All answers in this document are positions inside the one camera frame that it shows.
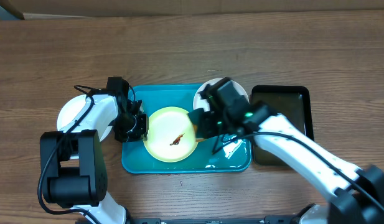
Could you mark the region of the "green and yellow sponge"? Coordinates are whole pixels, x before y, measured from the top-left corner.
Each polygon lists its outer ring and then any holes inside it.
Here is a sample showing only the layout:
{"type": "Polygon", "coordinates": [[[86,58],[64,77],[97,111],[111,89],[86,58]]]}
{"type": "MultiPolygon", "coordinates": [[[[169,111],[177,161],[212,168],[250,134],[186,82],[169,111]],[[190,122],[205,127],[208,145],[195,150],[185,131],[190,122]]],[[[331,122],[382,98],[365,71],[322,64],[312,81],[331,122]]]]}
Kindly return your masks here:
{"type": "Polygon", "coordinates": [[[201,142],[205,140],[206,127],[205,127],[204,113],[205,111],[203,108],[199,108],[187,113],[187,116],[189,117],[190,122],[192,123],[197,142],[201,142]]]}

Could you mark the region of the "yellow plate with sauce stain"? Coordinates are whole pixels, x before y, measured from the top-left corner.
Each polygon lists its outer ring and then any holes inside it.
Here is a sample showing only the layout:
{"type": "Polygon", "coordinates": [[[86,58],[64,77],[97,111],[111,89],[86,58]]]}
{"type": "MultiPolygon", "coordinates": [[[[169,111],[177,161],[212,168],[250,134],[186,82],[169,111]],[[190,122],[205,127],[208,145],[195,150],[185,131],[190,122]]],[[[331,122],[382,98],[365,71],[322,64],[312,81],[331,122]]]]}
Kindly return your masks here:
{"type": "Polygon", "coordinates": [[[148,139],[144,146],[148,153],[162,162],[178,162],[190,156],[198,145],[188,111],[165,107],[149,117],[148,139]]]}

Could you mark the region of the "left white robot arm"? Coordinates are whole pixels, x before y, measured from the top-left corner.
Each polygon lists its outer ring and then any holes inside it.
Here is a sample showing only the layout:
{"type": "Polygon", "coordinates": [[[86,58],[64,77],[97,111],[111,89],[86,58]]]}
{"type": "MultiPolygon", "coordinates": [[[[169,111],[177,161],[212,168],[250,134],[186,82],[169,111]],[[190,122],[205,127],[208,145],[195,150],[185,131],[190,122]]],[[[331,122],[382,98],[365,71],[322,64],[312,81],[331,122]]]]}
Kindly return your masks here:
{"type": "Polygon", "coordinates": [[[148,116],[122,77],[109,77],[106,88],[77,85],[85,105],[66,126],[40,137],[41,174],[37,198],[52,215],[80,213],[90,223],[132,223],[127,209],[108,192],[100,139],[108,127],[121,143],[148,138],[148,116]]]}

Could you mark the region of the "white plate with dark stain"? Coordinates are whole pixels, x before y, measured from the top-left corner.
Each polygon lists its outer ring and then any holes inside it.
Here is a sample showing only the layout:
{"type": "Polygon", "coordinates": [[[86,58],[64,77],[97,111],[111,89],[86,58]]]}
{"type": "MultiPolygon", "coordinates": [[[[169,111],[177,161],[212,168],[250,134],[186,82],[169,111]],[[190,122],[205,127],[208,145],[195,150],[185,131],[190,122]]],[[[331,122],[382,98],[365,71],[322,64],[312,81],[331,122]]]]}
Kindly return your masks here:
{"type": "MultiPolygon", "coordinates": [[[[222,78],[214,78],[214,79],[211,79],[205,83],[203,83],[198,89],[197,89],[197,92],[194,96],[194,99],[193,99],[193,109],[196,110],[196,109],[199,109],[199,108],[203,108],[204,111],[209,111],[210,110],[210,107],[209,107],[209,104],[208,104],[208,101],[205,100],[205,99],[202,99],[201,95],[200,95],[200,92],[203,91],[205,89],[205,87],[207,85],[214,85],[216,84],[216,82],[219,82],[222,78]]],[[[235,82],[234,80],[232,80],[232,83],[233,83],[233,86],[235,87],[236,91],[240,94],[240,95],[243,95],[247,100],[249,100],[249,97],[248,97],[248,94],[247,92],[245,91],[245,89],[237,82],[235,82]]]]}

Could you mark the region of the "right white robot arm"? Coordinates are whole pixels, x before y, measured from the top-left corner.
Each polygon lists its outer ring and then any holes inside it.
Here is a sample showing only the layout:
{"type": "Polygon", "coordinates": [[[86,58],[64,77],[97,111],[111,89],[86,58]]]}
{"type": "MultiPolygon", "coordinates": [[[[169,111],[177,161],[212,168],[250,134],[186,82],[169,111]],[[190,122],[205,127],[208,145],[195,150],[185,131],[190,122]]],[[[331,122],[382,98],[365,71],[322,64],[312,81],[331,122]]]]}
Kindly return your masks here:
{"type": "Polygon", "coordinates": [[[384,172],[361,169],[325,150],[268,104],[249,102],[225,77],[199,91],[208,111],[189,114],[197,136],[249,139],[303,176],[327,201],[308,205],[291,223],[384,223],[384,172]]]}

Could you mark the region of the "white plate with orange stain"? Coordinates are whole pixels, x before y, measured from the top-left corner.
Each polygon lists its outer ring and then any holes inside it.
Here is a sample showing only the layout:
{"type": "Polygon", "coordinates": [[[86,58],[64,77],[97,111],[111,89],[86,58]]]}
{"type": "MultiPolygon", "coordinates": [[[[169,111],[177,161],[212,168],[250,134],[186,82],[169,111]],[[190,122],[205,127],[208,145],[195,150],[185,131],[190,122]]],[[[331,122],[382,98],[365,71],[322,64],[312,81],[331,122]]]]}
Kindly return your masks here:
{"type": "MultiPolygon", "coordinates": [[[[118,106],[114,96],[107,94],[93,95],[94,105],[82,122],[72,131],[79,133],[85,129],[98,131],[100,141],[110,133],[110,123],[118,116],[118,106]]],[[[66,132],[91,105],[86,95],[76,96],[60,110],[57,118],[57,129],[66,132]]]]}

